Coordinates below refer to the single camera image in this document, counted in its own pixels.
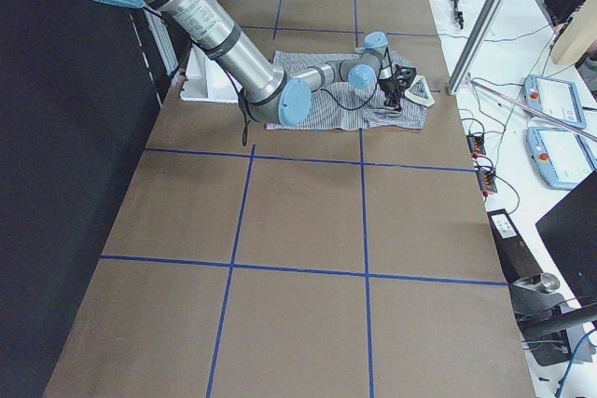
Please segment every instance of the brown cardboard surface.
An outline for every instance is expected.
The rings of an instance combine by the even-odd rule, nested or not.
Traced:
[[[371,272],[504,281],[474,173],[365,171]]]
[[[359,167],[255,160],[237,259],[363,271]]]
[[[428,0],[356,0],[360,32],[437,35]]]
[[[535,396],[507,288],[371,280],[375,396]]]
[[[342,130],[264,130],[255,126],[249,138],[257,154],[283,158],[359,161],[358,132]]]
[[[358,132],[337,130],[265,130],[260,123],[249,129],[243,146],[243,116],[236,104],[183,102],[173,92],[166,99],[148,148],[246,154],[257,145],[261,156],[322,158],[358,161]]]
[[[281,28],[354,31],[354,0],[283,0]]]
[[[280,0],[217,0],[241,26],[273,27]]]
[[[268,57],[354,46],[354,0],[220,2]],[[427,0],[357,4],[360,42],[436,33]],[[274,39],[276,18],[329,31]],[[435,37],[390,40],[441,89]],[[253,124],[243,147],[237,105],[171,92],[104,251],[148,259],[100,261],[46,396],[204,396],[213,367],[208,398],[363,398],[369,359],[375,398],[533,396],[507,288],[437,282],[503,277],[474,174],[446,169],[472,168],[456,101],[434,96],[423,130],[363,131],[366,162],[414,169],[360,166],[358,132]]]
[[[45,398],[196,398],[228,270],[103,260]]]
[[[422,130],[396,127],[363,131],[365,160],[430,167],[473,168],[456,98],[434,93]]]
[[[390,48],[406,57],[424,75],[430,89],[444,91],[450,80],[441,41],[429,36],[388,36]]]
[[[227,262],[248,160],[145,152],[105,254]]]
[[[363,279],[235,271],[212,396],[368,396],[364,316]]]
[[[268,58],[275,50],[290,53],[352,53],[354,33],[330,33],[299,30],[244,30]]]
[[[149,148],[248,154],[238,104],[183,102],[171,90],[147,140]]]

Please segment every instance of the computer monitor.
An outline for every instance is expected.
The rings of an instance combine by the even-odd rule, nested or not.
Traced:
[[[597,172],[537,223],[541,240],[581,305],[597,300]]]

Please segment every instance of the table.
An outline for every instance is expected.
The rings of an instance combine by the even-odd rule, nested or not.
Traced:
[[[465,14],[465,28],[461,31],[451,19],[450,0],[430,0],[431,7],[436,19],[437,31],[440,34],[443,54],[451,71],[458,60],[465,45],[465,39],[453,36],[468,36],[474,25],[480,9],[485,0],[462,0],[461,9]],[[535,0],[506,0],[500,9],[497,18],[492,26],[487,39],[503,39],[516,37],[522,34],[537,30],[548,22],[537,6]],[[550,27],[540,30],[536,34],[521,38],[514,42],[486,42],[471,67],[471,75],[486,78],[496,83],[520,83],[530,72],[535,62],[534,74],[541,74],[548,56],[548,48],[543,51],[541,58],[539,53],[552,38],[553,32]],[[595,101],[590,95],[582,78],[574,67],[565,68],[548,61],[545,74],[557,74],[560,79],[574,81],[580,94],[581,102],[585,106],[595,106]],[[496,88],[510,97],[516,97],[519,92],[517,86],[503,86]],[[502,102],[501,105],[479,90],[482,99],[482,108],[488,115],[504,122],[507,119],[510,105]],[[478,105],[474,99],[471,88],[464,86],[457,95],[458,105],[461,108],[462,118],[474,117],[483,122],[487,130],[501,130],[501,127],[494,121],[479,113]],[[587,113],[587,131],[597,134],[597,117]],[[567,192],[551,190],[545,187],[538,176],[534,163],[529,157],[524,141],[524,131],[530,117],[515,108],[512,118],[507,124],[507,133],[500,151],[498,173],[511,184],[513,184],[521,195],[521,205],[511,215],[516,227],[531,249],[535,259],[546,272],[557,275],[562,281],[560,293],[564,298],[574,297],[567,284],[563,281],[562,275],[554,265],[549,256],[543,241],[535,228],[535,223],[548,210],[550,210]],[[499,136],[489,137],[486,142],[486,149],[490,158],[497,159],[497,147]],[[499,193],[489,196],[486,202],[486,209],[496,210],[505,208],[507,211],[513,209],[516,203],[514,193],[504,184],[498,181]],[[535,391],[537,396],[550,396],[557,388],[556,381],[562,377],[565,369],[564,364],[551,367],[541,367],[531,354],[527,356],[531,367]],[[540,377],[550,379],[550,382],[539,381]],[[597,391],[597,363],[575,364],[573,373],[567,381],[564,389],[564,397],[576,397],[579,395],[592,396]]]
[[[267,56],[383,29],[437,103],[243,147],[171,92],[47,397],[533,396],[427,0],[219,1]]]

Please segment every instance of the black cable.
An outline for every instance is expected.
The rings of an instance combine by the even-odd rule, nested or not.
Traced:
[[[471,79],[471,81],[475,81],[476,79],[480,79],[481,81],[485,81],[486,83],[489,83],[494,86],[518,86],[518,87],[522,86],[522,84],[520,84],[520,83],[494,83],[493,81],[490,81],[489,79],[481,78],[480,76],[475,76],[474,78]]]
[[[481,101],[479,99],[479,92],[477,91],[477,87],[475,87],[474,84],[471,84],[471,87],[473,88],[473,94],[475,95],[475,99],[477,100],[477,105],[478,105],[478,108],[479,108],[479,112],[483,116],[486,116],[487,118],[493,120],[495,123],[499,124],[502,127],[502,129],[503,129],[502,132],[501,132],[501,134],[503,135],[504,132],[506,132],[506,124],[502,123],[497,118],[494,118],[494,117],[490,116],[489,114],[486,114],[485,112],[483,112],[483,110],[481,109]]]
[[[228,78],[228,80],[230,81],[230,84],[232,85],[232,88],[234,89],[234,92],[236,92],[236,98],[239,104],[241,104],[241,102],[244,102],[245,99],[243,98],[243,95],[239,92],[238,88],[236,87],[236,84],[234,83],[234,79],[232,78],[232,75],[228,73],[228,70],[224,70],[224,74],[226,74],[226,77]],[[247,116],[247,111],[245,110],[248,107],[247,104],[245,104],[243,107],[241,107],[241,112],[243,112],[243,121],[244,121],[244,128],[243,128],[243,146],[246,146],[248,137],[249,137],[249,125],[251,124],[251,119]]]
[[[477,120],[476,118],[461,118],[460,121],[472,121],[474,123],[478,123],[481,126],[481,136],[485,135],[485,126],[483,125],[483,123],[481,123],[479,120]]]
[[[508,182],[506,179],[504,179],[503,177],[500,177],[496,174],[495,178],[499,179],[504,184],[509,186],[512,189],[512,191],[514,192],[514,194],[516,195],[516,207],[514,207],[514,210],[512,210],[512,212],[507,212],[507,214],[513,214],[515,211],[517,211],[519,209],[519,206],[521,205],[521,195],[519,195],[519,192],[516,190],[516,188],[514,188],[514,186],[512,186],[512,184],[510,182]]]
[[[573,62],[572,64],[565,66],[563,69],[560,69],[558,72],[555,72],[555,73],[553,73],[553,74],[551,74],[551,75],[547,75],[547,77],[548,77],[548,78],[551,78],[552,76],[559,75],[561,72],[563,72],[563,71],[564,71],[564,70],[566,70],[566,69],[569,69],[570,67],[573,67],[575,64],[576,64],[576,63],[575,63],[575,62]]]
[[[143,7],[143,10],[145,10],[147,13],[151,14],[152,16],[155,16],[156,18],[160,19],[164,24],[171,26],[178,33],[186,36],[190,40],[191,43],[193,43],[197,47],[201,48],[201,46],[199,45],[199,42],[197,42],[195,39],[193,39],[193,37],[184,28],[182,28],[178,24],[178,22],[171,20],[168,16],[162,16],[148,7]]]
[[[334,102],[338,105],[338,107],[340,109],[344,109],[345,111],[358,111],[359,109],[362,109],[363,107],[367,106],[369,104],[369,102],[373,99],[373,96],[375,95],[375,92],[377,92],[377,87],[379,86],[379,83],[375,83],[375,89],[373,90],[373,92],[371,92],[371,95],[369,95],[369,98],[367,98],[362,104],[358,105],[357,107],[346,107],[343,104],[341,104],[338,99],[334,96],[334,94],[332,92],[330,92],[327,89],[320,89],[322,92],[327,93],[330,97],[332,97],[332,100],[334,100]]]
[[[546,29],[548,27],[549,27],[549,25],[544,25],[543,27],[538,28],[538,29],[534,30],[533,32],[521,34],[520,36],[516,36],[516,37],[505,37],[503,39],[484,39],[483,42],[514,42],[514,41],[518,41],[522,37],[530,36],[532,34],[537,34],[541,30],[544,30],[544,29]],[[438,36],[447,36],[447,37],[453,37],[453,38],[456,38],[456,39],[468,39],[470,37],[470,36],[458,36],[458,35],[455,35],[455,34],[446,34],[446,33],[438,34]]]
[[[548,67],[548,61],[549,61],[549,58],[551,57],[551,52],[553,51],[554,47],[555,47],[555,44],[549,48],[548,56],[546,57],[545,62],[543,63],[543,69],[541,69],[541,76],[545,75],[545,69]]]
[[[390,67],[390,77],[392,78],[392,84],[394,84],[394,89],[400,92],[400,89],[396,84],[396,77],[394,76],[396,74],[396,72],[394,71],[394,62],[392,61],[392,57],[390,56],[390,49],[388,47],[385,48],[385,52],[383,53],[383,57],[385,58],[386,56],[388,58],[388,67]],[[377,74],[378,79],[380,77],[381,72],[382,68],[380,67],[380,71]],[[402,98],[398,99],[398,107],[396,110],[397,112],[402,112]]]
[[[533,72],[533,69],[535,68],[535,66],[537,65],[537,63],[539,61],[541,61],[541,56],[543,56],[543,52],[548,47],[549,43],[551,42],[551,39],[553,39],[553,36],[555,34],[556,34],[556,31],[554,30],[553,33],[551,34],[551,36],[549,37],[549,41],[546,43],[545,46],[543,46],[543,48],[541,48],[541,51],[539,52],[539,56],[537,56],[537,59],[535,60],[535,63],[529,69],[529,73],[527,74],[527,76],[525,77],[525,79],[528,77],[528,75],[530,75]],[[515,100],[517,100],[521,96],[521,93],[522,93],[523,89],[524,89],[524,86],[522,86],[521,89],[519,90],[519,93],[516,94],[516,97],[514,98]],[[502,142],[504,141],[504,136],[506,134],[507,123],[510,121],[510,118],[512,117],[512,113],[514,112],[514,107],[515,106],[516,106],[516,104],[512,104],[512,107],[510,107],[510,113],[508,114],[506,122],[504,123],[504,133],[500,137],[500,141],[497,144],[497,157],[496,157],[496,160],[495,160],[495,166],[497,166],[497,164],[500,161],[500,150],[502,148]]]
[[[192,42],[188,43],[188,48],[187,51],[185,52],[185,54],[182,56],[182,58],[180,58],[180,60],[178,61],[178,64],[176,65],[176,67],[174,67],[174,69],[170,72],[170,75],[176,74],[178,73],[178,71],[180,70],[180,66],[183,65],[183,62],[187,59],[188,54],[190,53],[190,50],[192,49]]]
[[[458,110],[467,112],[471,115],[472,118],[475,118],[475,114],[473,114],[473,111],[471,111],[470,109],[458,108]]]
[[[487,156],[484,156],[484,155],[482,155],[482,154],[477,154],[477,155],[475,156],[475,158],[482,158],[482,159],[485,159],[485,160],[487,160],[489,163],[491,163],[491,164],[492,164],[492,166],[491,166],[490,168],[491,168],[491,169],[492,169],[492,170],[495,172],[495,165],[493,165],[493,160],[491,160],[490,158],[488,158]]]

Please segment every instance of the metal pole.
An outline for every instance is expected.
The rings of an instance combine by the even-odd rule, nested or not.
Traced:
[[[558,331],[565,330],[571,326],[582,325],[583,323],[591,322],[595,319],[597,319],[597,303],[554,316],[546,321],[538,323],[522,322],[520,329],[526,337],[537,339],[538,337],[557,333]]]
[[[577,135],[581,135],[586,139],[592,140],[595,143],[597,143],[597,136],[593,135],[593,134],[589,134],[588,132],[585,132],[583,130],[580,130],[579,128],[575,128],[572,125],[569,125],[568,123],[566,123],[565,121],[561,121],[558,118],[554,118],[552,116],[549,116],[548,114],[546,114],[545,112],[542,111],[537,111],[536,109],[533,109],[531,106],[525,104],[525,103],[521,103],[521,102],[517,102],[516,100],[504,95],[503,93],[498,92],[497,90],[493,90],[492,88],[488,88],[487,86],[483,86],[482,84],[478,83],[477,81],[471,81],[470,84],[472,84],[473,86],[477,87],[477,88],[481,88],[483,90],[487,90],[488,92],[492,93],[493,95],[496,95],[508,102],[511,102],[512,104],[516,104],[517,106],[521,107],[522,109],[524,109],[526,112],[537,116],[537,117],[541,117],[544,120],[548,121],[549,123],[553,123],[556,126],[559,126],[560,128],[565,128],[566,130],[569,130],[571,132],[573,132],[574,134]]]
[[[450,83],[448,84],[448,93],[450,95],[454,95],[460,88],[471,64],[479,52],[481,44],[485,39],[485,35],[489,32],[493,19],[503,2],[504,0],[485,1],[485,4],[479,13],[479,18],[477,19],[477,22],[475,22],[475,26],[470,33],[470,37],[466,41],[465,49],[463,50],[462,55],[460,55],[460,59],[456,63],[454,71],[451,74]]]

